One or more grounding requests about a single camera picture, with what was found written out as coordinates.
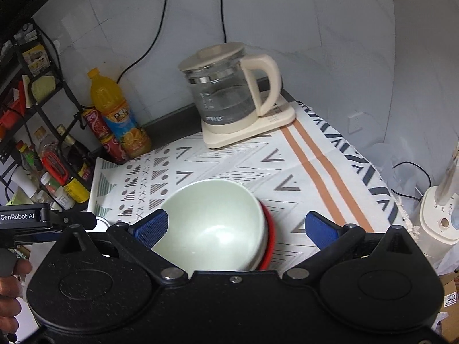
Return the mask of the left hand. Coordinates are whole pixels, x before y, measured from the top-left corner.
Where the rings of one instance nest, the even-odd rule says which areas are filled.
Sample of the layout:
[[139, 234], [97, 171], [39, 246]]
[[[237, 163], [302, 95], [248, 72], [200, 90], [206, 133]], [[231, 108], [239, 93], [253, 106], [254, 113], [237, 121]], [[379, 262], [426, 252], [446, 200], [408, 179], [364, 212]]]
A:
[[29, 274], [32, 265], [29, 260], [19, 259], [15, 265], [12, 276], [1, 278], [1, 330], [7, 333], [16, 333], [19, 322], [16, 316], [21, 312], [21, 305], [17, 298], [22, 297], [23, 287], [19, 281], [20, 276]]

